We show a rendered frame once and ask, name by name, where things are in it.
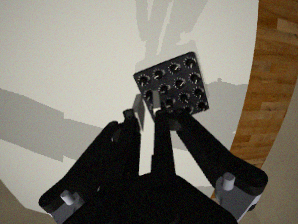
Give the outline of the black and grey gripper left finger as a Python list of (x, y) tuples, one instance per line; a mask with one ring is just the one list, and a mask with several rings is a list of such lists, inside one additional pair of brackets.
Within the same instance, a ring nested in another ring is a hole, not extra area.
[(132, 109), (122, 113), (124, 122), (108, 123), (66, 175), (40, 197), (39, 206), (57, 224), (62, 224), (98, 189), (89, 222), (120, 224), (127, 174), (139, 175), (145, 118), (142, 94), (136, 94)]

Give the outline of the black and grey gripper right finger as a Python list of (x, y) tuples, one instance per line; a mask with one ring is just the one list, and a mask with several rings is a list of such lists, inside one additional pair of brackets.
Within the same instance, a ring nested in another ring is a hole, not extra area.
[(268, 182), (263, 170), (233, 155), (185, 109), (168, 113), (165, 103), (160, 102), (158, 90), (153, 91), (153, 111), (154, 151), (147, 200), (147, 217), (151, 224), (179, 223), (170, 131), (176, 131), (215, 189), (220, 206), (237, 222), (255, 208)]

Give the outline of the black knob box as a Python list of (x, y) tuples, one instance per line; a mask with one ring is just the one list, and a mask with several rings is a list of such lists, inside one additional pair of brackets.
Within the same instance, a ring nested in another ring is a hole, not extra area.
[(155, 90), (159, 90), (160, 101), (165, 103), (167, 112), (182, 108), (194, 115), (209, 109), (195, 52), (188, 52), (151, 66), (134, 73), (133, 77), (154, 123), (152, 98)]

